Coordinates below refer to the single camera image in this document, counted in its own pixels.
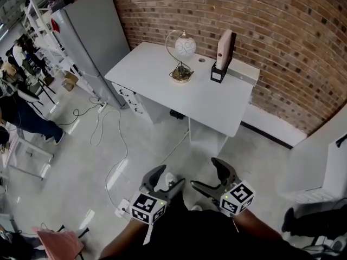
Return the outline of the pink file folder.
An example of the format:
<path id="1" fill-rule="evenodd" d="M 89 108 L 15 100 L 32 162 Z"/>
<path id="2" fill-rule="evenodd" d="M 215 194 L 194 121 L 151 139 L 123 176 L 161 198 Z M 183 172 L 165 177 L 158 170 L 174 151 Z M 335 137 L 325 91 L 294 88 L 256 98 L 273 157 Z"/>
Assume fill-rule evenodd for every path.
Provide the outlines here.
<path id="1" fill-rule="evenodd" d="M 217 45 L 217 58 L 216 58 L 216 68 L 219 70 L 223 70 L 224 66 L 226 64 L 229 50 L 230 50 L 230 43 L 232 39 L 232 31 L 230 29 L 227 29 L 223 35 L 221 36 L 218 45 Z"/>

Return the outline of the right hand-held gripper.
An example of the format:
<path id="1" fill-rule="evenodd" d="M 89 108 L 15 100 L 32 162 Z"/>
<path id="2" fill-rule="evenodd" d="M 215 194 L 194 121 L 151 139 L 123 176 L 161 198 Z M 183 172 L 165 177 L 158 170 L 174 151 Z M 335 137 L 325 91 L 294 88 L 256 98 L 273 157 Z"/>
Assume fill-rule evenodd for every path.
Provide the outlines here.
<path id="1" fill-rule="evenodd" d="M 219 158 L 211 158 L 221 184 L 212 187 L 199 181 L 191 181 L 192 188 L 206 197 L 220 197 L 219 211 L 226 216 L 237 216 L 252 203 L 255 191 L 245 180 L 239 183 L 234 167 Z M 236 183 L 223 194 L 223 185 Z"/>

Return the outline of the white cabinet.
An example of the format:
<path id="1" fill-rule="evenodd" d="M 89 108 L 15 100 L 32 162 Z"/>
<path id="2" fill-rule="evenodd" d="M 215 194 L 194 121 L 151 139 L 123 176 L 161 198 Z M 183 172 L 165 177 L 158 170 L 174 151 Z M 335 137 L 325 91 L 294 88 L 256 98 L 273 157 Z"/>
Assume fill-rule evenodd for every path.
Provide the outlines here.
<path id="1" fill-rule="evenodd" d="M 347 104 L 290 150 L 278 191 L 298 204 L 337 201 L 347 195 Z"/>

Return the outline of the white side table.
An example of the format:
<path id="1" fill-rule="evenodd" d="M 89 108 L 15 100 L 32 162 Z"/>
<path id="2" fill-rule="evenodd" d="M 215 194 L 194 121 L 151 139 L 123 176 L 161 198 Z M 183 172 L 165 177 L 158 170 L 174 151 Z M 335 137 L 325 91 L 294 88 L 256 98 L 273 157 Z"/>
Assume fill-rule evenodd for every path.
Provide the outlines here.
<path id="1" fill-rule="evenodd" d="M 27 154 L 32 157 L 34 152 L 42 154 L 49 158 L 49 162 L 53 159 L 54 154 L 40 148 L 33 144 L 31 141 L 25 139 L 24 133 L 21 129 L 11 129 L 9 132 L 9 144 L 5 146 L 4 153 L 0 153 L 3 168 L 6 170 L 12 168 L 13 170 L 20 171 L 24 174 L 33 176 L 43 180 L 42 175 L 34 174 L 29 171 L 23 170 L 18 167 L 18 159 Z"/>

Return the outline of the white stool black legs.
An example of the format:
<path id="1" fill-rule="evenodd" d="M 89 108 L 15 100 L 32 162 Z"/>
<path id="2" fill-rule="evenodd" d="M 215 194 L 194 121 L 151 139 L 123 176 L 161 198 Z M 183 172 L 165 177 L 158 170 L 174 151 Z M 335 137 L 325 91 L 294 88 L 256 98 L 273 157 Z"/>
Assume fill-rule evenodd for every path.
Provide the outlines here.
<path id="1" fill-rule="evenodd" d="M 56 91 L 47 84 L 42 75 L 32 76 L 29 75 L 26 80 L 21 77 L 16 81 L 15 87 L 19 97 L 28 102 L 35 110 L 41 113 L 41 108 L 45 106 L 40 95 L 43 94 L 52 104 L 55 104 L 53 99 Z"/>

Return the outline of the pink cloth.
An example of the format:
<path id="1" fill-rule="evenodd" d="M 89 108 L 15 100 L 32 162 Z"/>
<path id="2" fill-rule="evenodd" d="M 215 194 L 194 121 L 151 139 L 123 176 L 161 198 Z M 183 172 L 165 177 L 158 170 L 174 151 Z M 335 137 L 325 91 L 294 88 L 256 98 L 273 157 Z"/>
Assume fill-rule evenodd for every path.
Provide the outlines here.
<path id="1" fill-rule="evenodd" d="M 75 232 L 55 232 L 40 227 L 33 227 L 32 230 L 40 239 L 49 260 L 75 260 L 81 256 L 84 245 Z"/>

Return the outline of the gold globe table lamp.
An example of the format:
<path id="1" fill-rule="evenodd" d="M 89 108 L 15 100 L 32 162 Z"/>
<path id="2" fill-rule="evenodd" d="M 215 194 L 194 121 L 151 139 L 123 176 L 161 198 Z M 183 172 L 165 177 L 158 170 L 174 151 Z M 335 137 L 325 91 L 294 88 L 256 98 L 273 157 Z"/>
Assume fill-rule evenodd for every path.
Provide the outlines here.
<path id="1" fill-rule="evenodd" d="M 187 83 L 194 71 L 182 60 L 174 56 L 168 47 L 168 41 L 172 34 L 180 33 L 179 37 L 175 41 L 175 51 L 179 56 L 189 58 L 193 56 L 196 51 L 195 40 L 188 35 L 186 30 L 176 29 L 170 31 L 165 38 L 165 48 L 169 55 L 177 62 L 174 70 L 169 74 L 169 76 L 177 83 Z"/>

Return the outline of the grey refrigerator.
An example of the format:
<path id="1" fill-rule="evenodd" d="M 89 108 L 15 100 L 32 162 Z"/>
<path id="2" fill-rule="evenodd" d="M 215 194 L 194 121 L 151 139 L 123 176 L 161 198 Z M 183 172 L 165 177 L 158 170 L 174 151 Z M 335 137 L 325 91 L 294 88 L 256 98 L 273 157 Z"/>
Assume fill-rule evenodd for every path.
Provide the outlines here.
<path id="1" fill-rule="evenodd" d="M 77 0 L 52 13 L 57 39 L 79 74 L 103 102 L 126 104 L 106 74 L 129 52 L 113 0 Z"/>

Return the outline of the cardboard box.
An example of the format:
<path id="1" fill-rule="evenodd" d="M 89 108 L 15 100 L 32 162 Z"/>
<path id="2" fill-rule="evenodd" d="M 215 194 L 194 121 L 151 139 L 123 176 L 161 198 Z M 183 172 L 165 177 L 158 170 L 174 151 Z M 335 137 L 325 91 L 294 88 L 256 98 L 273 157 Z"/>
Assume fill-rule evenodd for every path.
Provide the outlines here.
<path id="1" fill-rule="evenodd" d="M 79 78 L 75 76 L 73 73 L 67 72 L 63 79 L 63 85 L 73 85 L 75 86 L 78 82 Z"/>

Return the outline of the person's left forearm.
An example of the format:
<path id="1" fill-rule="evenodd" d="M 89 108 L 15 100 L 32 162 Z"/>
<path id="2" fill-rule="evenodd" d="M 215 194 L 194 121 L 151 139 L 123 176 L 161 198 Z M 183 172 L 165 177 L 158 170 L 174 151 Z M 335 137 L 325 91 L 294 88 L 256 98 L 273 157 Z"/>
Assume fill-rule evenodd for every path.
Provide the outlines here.
<path id="1" fill-rule="evenodd" d="M 143 245 L 149 225 L 137 219 L 131 219 L 116 238 L 102 250 L 98 260 L 110 257 L 122 257 L 133 249 Z"/>

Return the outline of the black chair frame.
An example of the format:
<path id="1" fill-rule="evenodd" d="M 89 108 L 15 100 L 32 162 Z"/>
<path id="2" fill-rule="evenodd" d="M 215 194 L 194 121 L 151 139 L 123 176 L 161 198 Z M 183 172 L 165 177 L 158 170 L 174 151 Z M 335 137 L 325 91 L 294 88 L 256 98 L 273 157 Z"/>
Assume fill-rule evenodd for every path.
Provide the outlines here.
<path id="1" fill-rule="evenodd" d="M 68 230 L 64 225 L 62 225 L 57 231 L 57 233 L 63 237 L 63 242 L 67 244 L 76 255 L 80 255 L 84 249 L 82 237 L 88 232 L 88 227 L 78 229 L 77 231 L 71 231 Z"/>

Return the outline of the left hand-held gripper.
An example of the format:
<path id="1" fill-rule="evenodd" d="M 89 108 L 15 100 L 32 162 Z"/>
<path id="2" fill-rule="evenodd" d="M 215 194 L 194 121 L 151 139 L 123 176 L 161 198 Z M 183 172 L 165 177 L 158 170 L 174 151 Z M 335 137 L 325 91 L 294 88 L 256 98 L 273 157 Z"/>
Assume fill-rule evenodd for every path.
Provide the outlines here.
<path id="1" fill-rule="evenodd" d="M 130 200 L 132 218 L 145 224 L 155 223 L 166 212 L 169 201 L 183 189 L 185 179 L 180 179 L 168 190 L 154 190 L 165 169 L 166 165 L 160 165 L 143 176 L 139 190 Z"/>

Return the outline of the white wall base panel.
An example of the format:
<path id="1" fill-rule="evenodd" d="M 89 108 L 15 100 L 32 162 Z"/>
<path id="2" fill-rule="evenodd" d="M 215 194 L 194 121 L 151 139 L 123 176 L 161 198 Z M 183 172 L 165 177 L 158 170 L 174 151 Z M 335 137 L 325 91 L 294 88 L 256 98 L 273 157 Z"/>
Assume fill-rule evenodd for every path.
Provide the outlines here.
<path id="1" fill-rule="evenodd" d="M 292 149 L 307 138 L 307 134 L 287 121 L 248 104 L 241 125 L 277 144 Z"/>

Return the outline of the person's right forearm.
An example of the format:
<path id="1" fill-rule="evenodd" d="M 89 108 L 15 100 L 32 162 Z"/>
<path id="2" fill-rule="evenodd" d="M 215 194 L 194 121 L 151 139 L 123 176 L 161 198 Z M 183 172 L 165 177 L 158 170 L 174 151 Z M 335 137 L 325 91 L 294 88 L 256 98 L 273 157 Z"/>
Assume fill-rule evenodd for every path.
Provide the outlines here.
<path id="1" fill-rule="evenodd" d="M 270 226 L 265 224 L 259 218 L 257 218 L 251 211 L 245 209 L 240 214 L 233 216 L 233 221 L 240 232 L 248 234 L 250 236 L 272 240 L 281 241 L 282 236 L 273 230 Z"/>

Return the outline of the white shelving rack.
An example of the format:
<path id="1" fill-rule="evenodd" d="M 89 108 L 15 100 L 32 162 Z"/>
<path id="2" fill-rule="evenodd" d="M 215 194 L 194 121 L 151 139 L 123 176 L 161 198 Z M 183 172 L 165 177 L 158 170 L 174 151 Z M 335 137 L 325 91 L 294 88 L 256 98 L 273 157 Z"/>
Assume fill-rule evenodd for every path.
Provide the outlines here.
<path id="1" fill-rule="evenodd" d="M 89 74 L 81 73 L 65 47 L 58 40 L 53 31 L 51 23 L 52 8 L 49 6 L 50 0 L 26 0 L 21 5 L 21 11 L 24 13 L 22 22 L 25 31 L 28 33 L 33 44 L 36 45 L 41 53 L 48 60 L 48 67 L 53 70 L 60 70 L 64 74 L 70 72 L 78 78 L 77 85 L 84 89 L 91 96 L 101 100 L 101 96 L 93 90 L 87 82 L 86 77 Z"/>

